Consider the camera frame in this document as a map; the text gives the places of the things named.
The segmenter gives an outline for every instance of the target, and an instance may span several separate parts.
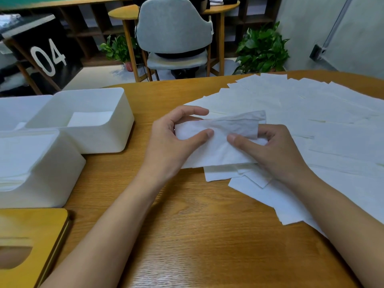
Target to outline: tissue pile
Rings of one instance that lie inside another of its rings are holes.
[[[215,135],[184,168],[204,167],[207,182],[231,179],[230,187],[273,207],[282,224],[304,221],[323,233],[290,190],[225,139],[235,132],[265,144],[254,137],[258,124],[284,124],[316,175],[384,223],[384,100],[278,74],[252,75],[228,87],[187,103],[209,109],[202,117],[209,121],[177,125],[176,136],[186,139],[205,128]]]

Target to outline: green plant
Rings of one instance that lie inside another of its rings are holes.
[[[239,54],[236,61],[240,61],[240,65],[235,72],[241,70],[246,74],[284,70],[283,64],[290,57],[284,45],[289,39],[282,39],[281,34],[276,32],[279,23],[268,29],[266,26],[259,30],[248,28],[236,51]]]
[[[135,52],[135,57],[140,57],[138,53],[139,45],[135,38],[132,38],[132,47]],[[108,36],[107,43],[100,45],[101,51],[106,54],[108,59],[116,61],[128,62],[131,61],[129,57],[127,40],[124,36],[119,35],[111,43],[111,36]]]

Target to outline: person's left hand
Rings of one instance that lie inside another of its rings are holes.
[[[179,106],[152,124],[152,133],[147,146],[142,170],[165,183],[174,177],[188,157],[214,135],[206,129],[186,140],[175,136],[175,124],[201,120],[191,115],[205,116],[208,109],[198,106]]]

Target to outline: gray chair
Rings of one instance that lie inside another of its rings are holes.
[[[207,64],[210,72],[212,21],[204,21],[189,0],[147,0],[135,28],[137,43],[149,52],[146,66],[155,70],[189,69]],[[155,53],[185,53],[207,47],[203,53],[182,59],[166,59]]]

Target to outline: white plastic box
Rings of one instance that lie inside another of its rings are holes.
[[[25,125],[57,128],[81,154],[121,152],[134,117],[123,88],[61,91]]]
[[[22,128],[52,95],[0,98],[0,131]]]
[[[0,208],[62,207],[84,165],[58,130],[0,133]]]

